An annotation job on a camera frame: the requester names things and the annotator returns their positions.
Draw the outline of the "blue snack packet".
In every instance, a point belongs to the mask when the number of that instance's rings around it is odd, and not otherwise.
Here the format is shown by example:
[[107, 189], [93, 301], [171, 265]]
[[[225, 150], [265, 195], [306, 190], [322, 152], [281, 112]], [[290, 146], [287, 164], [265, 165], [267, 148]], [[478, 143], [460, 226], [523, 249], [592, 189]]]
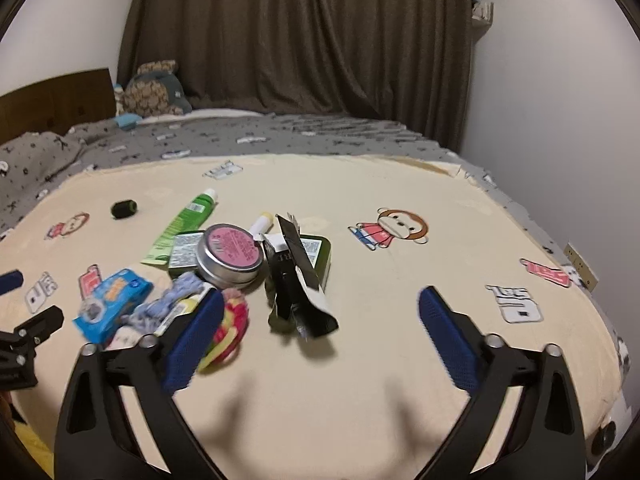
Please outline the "blue snack packet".
[[130, 269], [109, 276], [82, 300], [74, 324], [90, 344], [104, 346], [113, 338], [123, 315], [130, 313], [152, 292], [153, 284]]

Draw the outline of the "pink lid round tin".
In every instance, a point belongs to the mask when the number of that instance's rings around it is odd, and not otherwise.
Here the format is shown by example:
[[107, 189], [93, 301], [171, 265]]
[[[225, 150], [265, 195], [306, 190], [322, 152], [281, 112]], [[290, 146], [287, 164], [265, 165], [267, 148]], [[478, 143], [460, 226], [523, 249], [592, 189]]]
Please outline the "pink lid round tin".
[[229, 223], [207, 228], [196, 245], [195, 257], [201, 277], [220, 289], [250, 286], [264, 263], [254, 236]]

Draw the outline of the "black white wrapper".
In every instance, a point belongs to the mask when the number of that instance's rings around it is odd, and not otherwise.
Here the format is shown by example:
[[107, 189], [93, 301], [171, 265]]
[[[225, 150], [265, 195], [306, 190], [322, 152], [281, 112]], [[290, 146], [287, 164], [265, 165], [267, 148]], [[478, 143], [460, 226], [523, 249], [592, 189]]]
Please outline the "black white wrapper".
[[265, 291], [269, 326], [275, 333], [296, 334], [305, 340], [328, 336], [340, 324], [300, 240], [303, 233], [293, 216], [277, 216], [277, 222], [288, 249], [276, 252], [265, 237], [262, 239], [268, 264]]

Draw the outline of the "dark green lotion bottle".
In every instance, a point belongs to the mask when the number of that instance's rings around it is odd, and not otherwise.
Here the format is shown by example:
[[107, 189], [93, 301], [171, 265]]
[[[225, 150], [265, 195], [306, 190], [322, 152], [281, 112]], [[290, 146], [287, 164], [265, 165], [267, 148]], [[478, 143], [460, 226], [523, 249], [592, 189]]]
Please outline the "dark green lotion bottle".
[[[266, 234], [265, 239], [273, 246], [276, 252], [285, 252], [288, 249], [282, 234]], [[307, 257], [316, 271], [320, 285], [326, 289], [331, 267], [331, 243], [319, 235], [302, 234], [300, 240], [305, 248]]]

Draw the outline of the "grey patterned bedsheet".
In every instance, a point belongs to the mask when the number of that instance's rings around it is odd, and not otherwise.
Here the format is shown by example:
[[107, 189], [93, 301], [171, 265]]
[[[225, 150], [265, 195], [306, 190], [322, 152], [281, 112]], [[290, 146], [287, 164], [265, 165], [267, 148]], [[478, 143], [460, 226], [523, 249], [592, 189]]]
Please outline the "grey patterned bedsheet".
[[[41, 385], [61, 391], [85, 341], [73, 323], [81, 274], [130, 269], [154, 292], [168, 289], [166, 270], [141, 260], [206, 188], [219, 200], [211, 222], [249, 226], [267, 211], [331, 242], [326, 299], [340, 324], [313, 340], [273, 333], [265, 289], [254, 284], [250, 329], [224, 379], [446, 386], [418, 310], [433, 286], [510, 346], [559, 346], [582, 400], [612, 398], [624, 383], [627, 349], [589, 292], [524, 268], [528, 259], [560, 268], [561, 249], [471, 165], [392, 122], [292, 115], [129, 131], [97, 122], [2, 146], [1, 269], [21, 271], [24, 284], [2, 299], [1, 324], [51, 306], [66, 317], [39, 352]], [[138, 211], [116, 220], [121, 200]]]

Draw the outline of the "blue grey knitted cloth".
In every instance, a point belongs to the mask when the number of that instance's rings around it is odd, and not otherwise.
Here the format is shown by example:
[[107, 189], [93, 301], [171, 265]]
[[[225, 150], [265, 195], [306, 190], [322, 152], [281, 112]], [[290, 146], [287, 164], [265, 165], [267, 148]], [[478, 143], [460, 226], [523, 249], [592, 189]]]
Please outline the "blue grey knitted cloth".
[[179, 301], [198, 295], [207, 288], [194, 272], [186, 272], [172, 281], [170, 289], [157, 300], [139, 304], [126, 316], [125, 324], [140, 334], [155, 333]]

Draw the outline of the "small green labelled box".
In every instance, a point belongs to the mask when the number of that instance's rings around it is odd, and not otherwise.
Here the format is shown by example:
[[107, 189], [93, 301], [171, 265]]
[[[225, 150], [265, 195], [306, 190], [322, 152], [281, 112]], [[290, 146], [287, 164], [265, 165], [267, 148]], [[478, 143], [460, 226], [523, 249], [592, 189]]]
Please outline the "small green labelled box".
[[198, 270], [196, 252], [203, 234], [203, 231], [190, 231], [175, 236], [167, 268], [167, 272], [173, 280], [186, 272]]

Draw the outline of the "cream cartoon blanket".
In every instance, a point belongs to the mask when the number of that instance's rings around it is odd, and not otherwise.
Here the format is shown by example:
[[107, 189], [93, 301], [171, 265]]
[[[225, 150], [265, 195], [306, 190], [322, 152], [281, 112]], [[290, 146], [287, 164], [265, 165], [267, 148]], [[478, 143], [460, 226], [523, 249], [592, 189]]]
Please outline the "cream cartoon blanket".
[[145, 266], [157, 237], [195, 196], [219, 197], [213, 222], [250, 226], [292, 214], [332, 246], [326, 300], [338, 329], [314, 341], [274, 334], [262, 288], [226, 366], [196, 375], [175, 400], [231, 479], [411, 479], [445, 439], [466, 394], [451, 382], [418, 315], [434, 286], [454, 310], [511, 346], [561, 347], [582, 423], [593, 432], [620, 394], [612, 336], [590, 298], [531, 274], [555, 266], [537, 243], [456, 166], [382, 157], [242, 156], [149, 162], [65, 181], [2, 242], [3, 271], [24, 285], [1, 300], [1, 325], [29, 305], [58, 306], [63, 327], [37, 351], [38, 384], [14, 394], [35, 433], [55, 437], [66, 384], [84, 340], [73, 323], [79, 278], [131, 269], [157, 292], [167, 274]]

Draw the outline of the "wooden headboard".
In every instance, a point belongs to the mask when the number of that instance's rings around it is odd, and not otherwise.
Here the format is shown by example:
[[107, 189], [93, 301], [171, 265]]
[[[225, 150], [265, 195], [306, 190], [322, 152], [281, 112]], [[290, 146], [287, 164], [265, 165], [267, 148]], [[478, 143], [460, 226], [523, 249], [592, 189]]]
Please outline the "wooden headboard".
[[65, 134], [86, 122], [115, 116], [107, 68], [85, 70], [29, 84], [1, 97], [1, 143], [25, 132]]

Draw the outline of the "green squeeze tube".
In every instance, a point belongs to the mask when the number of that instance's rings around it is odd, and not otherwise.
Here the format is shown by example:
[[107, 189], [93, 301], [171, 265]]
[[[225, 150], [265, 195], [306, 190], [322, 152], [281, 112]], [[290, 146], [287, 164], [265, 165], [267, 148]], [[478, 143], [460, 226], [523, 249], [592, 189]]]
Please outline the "green squeeze tube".
[[188, 203], [163, 230], [151, 249], [142, 258], [147, 266], [164, 266], [168, 263], [175, 238], [183, 232], [197, 231], [209, 218], [218, 204], [218, 194], [213, 188], [206, 188]]

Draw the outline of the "light blue small item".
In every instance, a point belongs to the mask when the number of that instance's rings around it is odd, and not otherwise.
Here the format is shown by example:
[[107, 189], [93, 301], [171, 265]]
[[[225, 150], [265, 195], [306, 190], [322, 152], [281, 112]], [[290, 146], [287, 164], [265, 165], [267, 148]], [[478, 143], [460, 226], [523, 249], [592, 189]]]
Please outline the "light blue small item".
[[132, 113], [121, 114], [114, 118], [117, 127], [122, 130], [131, 130], [141, 121], [141, 116]]

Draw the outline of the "brown patterned plush toy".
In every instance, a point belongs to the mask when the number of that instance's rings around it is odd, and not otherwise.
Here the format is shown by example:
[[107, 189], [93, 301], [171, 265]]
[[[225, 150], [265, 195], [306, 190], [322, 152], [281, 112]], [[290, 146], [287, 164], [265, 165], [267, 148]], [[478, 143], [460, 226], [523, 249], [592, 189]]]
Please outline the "brown patterned plush toy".
[[124, 112], [142, 118], [191, 113], [192, 105], [177, 77], [178, 67], [175, 60], [140, 65], [122, 95]]

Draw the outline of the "white yellow lip balm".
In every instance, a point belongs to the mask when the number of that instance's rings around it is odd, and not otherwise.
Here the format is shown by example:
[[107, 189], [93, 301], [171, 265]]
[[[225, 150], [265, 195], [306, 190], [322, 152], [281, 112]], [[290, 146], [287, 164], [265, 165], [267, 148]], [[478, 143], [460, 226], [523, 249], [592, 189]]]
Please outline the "white yellow lip balm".
[[253, 222], [248, 232], [250, 232], [250, 235], [256, 242], [260, 242], [264, 238], [264, 235], [271, 230], [273, 222], [273, 215], [265, 211]]

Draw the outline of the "brown curtain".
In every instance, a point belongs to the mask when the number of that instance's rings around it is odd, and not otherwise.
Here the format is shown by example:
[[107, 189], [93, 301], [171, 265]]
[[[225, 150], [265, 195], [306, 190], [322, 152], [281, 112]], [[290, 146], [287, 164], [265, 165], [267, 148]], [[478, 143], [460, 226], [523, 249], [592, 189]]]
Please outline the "brown curtain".
[[132, 0], [117, 79], [173, 60], [196, 107], [342, 114], [462, 142], [471, 0]]

